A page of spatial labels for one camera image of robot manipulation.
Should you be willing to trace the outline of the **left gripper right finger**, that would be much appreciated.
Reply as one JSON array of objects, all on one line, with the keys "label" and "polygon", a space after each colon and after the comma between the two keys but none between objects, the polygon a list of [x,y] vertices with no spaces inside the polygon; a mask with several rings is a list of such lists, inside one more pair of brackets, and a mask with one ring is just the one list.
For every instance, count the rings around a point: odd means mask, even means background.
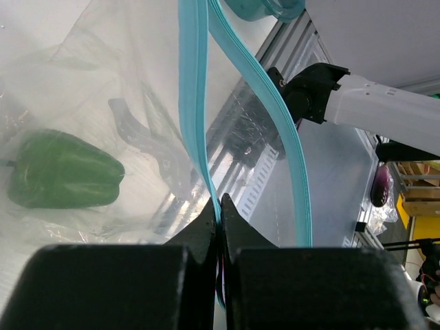
[{"label": "left gripper right finger", "polygon": [[239,214],[228,193],[221,198],[221,239],[224,267],[232,265],[242,249],[276,248]]}]

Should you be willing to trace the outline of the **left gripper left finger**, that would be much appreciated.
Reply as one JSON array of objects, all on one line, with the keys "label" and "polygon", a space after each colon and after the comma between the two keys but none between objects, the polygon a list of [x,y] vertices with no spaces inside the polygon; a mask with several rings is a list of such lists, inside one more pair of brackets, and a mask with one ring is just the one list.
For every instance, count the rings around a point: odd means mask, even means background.
[{"label": "left gripper left finger", "polygon": [[213,268],[217,262],[214,204],[208,200],[200,214],[164,245],[185,246],[199,265]]}]

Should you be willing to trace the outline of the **clear zip top bag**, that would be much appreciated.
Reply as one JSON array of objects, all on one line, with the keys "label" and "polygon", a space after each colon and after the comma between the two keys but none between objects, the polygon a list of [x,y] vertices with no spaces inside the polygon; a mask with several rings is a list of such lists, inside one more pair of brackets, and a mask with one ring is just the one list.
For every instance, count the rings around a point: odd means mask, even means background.
[{"label": "clear zip top bag", "polygon": [[[1,2],[1,243],[162,243],[209,199],[237,206],[269,144],[276,165],[249,222],[276,245],[312,244],[298,133],[257,62],[275,26],[224,1]],[[7,195],[28,132],[72,134],[125,169],[118,198],[24,208]]]}]

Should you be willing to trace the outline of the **green toy bell pepper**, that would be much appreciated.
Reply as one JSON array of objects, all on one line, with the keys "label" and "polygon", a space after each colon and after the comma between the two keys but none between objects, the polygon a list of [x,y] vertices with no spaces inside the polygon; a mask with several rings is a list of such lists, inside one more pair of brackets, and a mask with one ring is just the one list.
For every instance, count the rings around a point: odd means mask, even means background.
[{"label": "green toy bell pepper", "polygon": [[79,209],[112,204],[120,194],[121,162],[62,131],[28,131],[13,161],[7,195],[24,208]]}]

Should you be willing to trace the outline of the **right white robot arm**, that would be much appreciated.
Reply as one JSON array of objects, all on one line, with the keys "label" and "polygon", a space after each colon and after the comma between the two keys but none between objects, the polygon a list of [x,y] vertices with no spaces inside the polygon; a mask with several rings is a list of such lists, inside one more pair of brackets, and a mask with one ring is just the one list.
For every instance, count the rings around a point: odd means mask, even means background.
[{"label": "right white robot arm", "polygon": [[394,141],[383,162],[439,159],[439,99],[396,89],[347,68],[316,63],[294,76],[281,96],[293,119],[355,127]]}]

